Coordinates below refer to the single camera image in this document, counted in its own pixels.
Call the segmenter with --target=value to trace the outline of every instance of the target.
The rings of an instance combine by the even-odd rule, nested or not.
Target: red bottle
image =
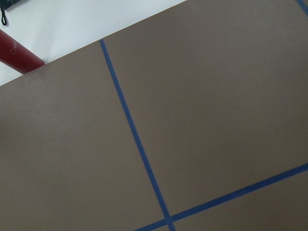
[[[0,61],[26,74],[44,65],[44,61],[0,30]]]

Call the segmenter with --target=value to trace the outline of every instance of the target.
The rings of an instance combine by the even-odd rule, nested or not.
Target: dark pouch
[[[1,22],[4,26],[7,25],[7,21],[5,17],[5,10],[13,6],[15,3],[19,1],[20,0],[0,0],[0,8],[1,8],[1,13],[2,13]]]

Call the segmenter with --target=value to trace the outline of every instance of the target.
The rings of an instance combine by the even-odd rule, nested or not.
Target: red tumbler
[[[34,53],[0,30],[0,61],[26,74],[44,65]]]

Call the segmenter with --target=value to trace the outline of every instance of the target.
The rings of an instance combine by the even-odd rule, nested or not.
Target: black wrist strap
[[[6,16],[5,16],[5,11],[4,9],[1,7],[1,13],[2,13],[2,18],[1,18],[1,22],[4,26],[7,25],[7,21],[6,21]]]

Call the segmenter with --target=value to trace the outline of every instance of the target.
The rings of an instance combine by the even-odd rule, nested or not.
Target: blue tape strip
[[[308,6],[304,3],[303,0],[296,0],[298,5],[302,8],[302,10],[308,15]]]
[[[266,180],[262,180],[262,181],[260,181],[258,183],[252,184],[252,185],[247,186],[245,188],[242,188],[240,190],[231,192],[231,193],[229,193],[227,195],[224,195],[224,196],[219,197],[217,199],[214,199],[212,201],[206,202],[206,203],[204,203],[202,205],[198,205],[198,206],[193,207],[191,209],[185,210],[185,211],[183,211],[181,213],[175,214],[175,215],[171,216],[171,219],[172,219],[173,222],[175,222],[177,220],[181,220],[183,218],[186,218],[186,217],[189,217],[191,215],[200,213],[200,212],[202,212],[204,210],[207,210],[209,208],[212,208],[212,207],[217,206],[219,204],[222,204],[224,202],[233,200],[233,199],[235,199],[237,197],[240,197],[240,196],[243,196],[245,194],[251,193],[253,191],[256,191],[256,190],[261,189],[263,187],[269,186],[271,184],[277,183],[277,182],[279,182],[281,180],[284,180],[286,178],[292,177],[292,176],[294,176],[296,174],[305,172],[307,170],[308,170],[308,163],[306,163],[306,164],[304,164],[302,166],[293,168],[293,169],[291,169],[289,171],[286,171],[284,173],[278,174],[276,176],[273,176],[271,178],[268,178]],[[155,222],[155,223],[153,223],[151,225],[147,225],[145,227],[142,227],[142,228],[138,229],[138,231],[151,231],[151,230],[157,229],[157,228],[159,228],[161,226],[163,226],[161,221],[158,221],[158,222]]]
[[[152,171],[152,168],[150,166],[150,162],[149,162],[149,160],[148,160],[148,158],[147,158],[147,156],[145,154],[145,151],[144,151],[143,145],[141,143],[141,140],[139,138],[139,135],[138,135],[137,129],[135,127],[134,121],[133,121],[133,119],[131,117],[131,114],[129,112],[128,105],[127,105],[127,103],[125,101],[124,94],[123,94],[122,89],[120,87],[120,83],[119,83],[119,81],[118,81],[118,79],[116,77],[116,72],[115,72],[114,67],[112,65],[112,62],[111,62],[110,56],[108,54],[108,50],[107,50],[107,47],[105,45],[104,40],[101,40],[100,44],[101,44],[101,47],[102,47],[102,50],[103,50],[103,53],[104,53],[104,56],[105,56],[108,68],[109,68],[109,72],[111,74],[111,77],[112,77],[112,80],[114,82],[116,91],[117,91],[119,99],[121,101],[123,110],[125,112],[125,116],[126,116],[126,119],[128,121],[130,130],[131,130],[131,132],[133,134],[133,137],[134,137],[136,145],[138,147],[138,150],[139,150],[140,156],[142,158],[143,164],[144,164],[145,169],[146,169],[146,171],[148,173],[148,176],[150,178],[152,187],[153,187],[153,189],[155,191],[155,194],[156,194],[156,197],[158,199],[159,205],[160,205],[160,207],[162,209],[162,212],[164,214],[164,218],[165,218],[166,224],[168,225],[170,231],[176,231],[175,227],[174,227],[174,225],[172,223],[172,220],[170,218],[170,214],[168,212],[166,203],[165,203],[165,201],[163,199],[163,196],[162,196],[162,194],[160,192],[160,189],[158,187],[156,178],[155,178],[154,173]]]

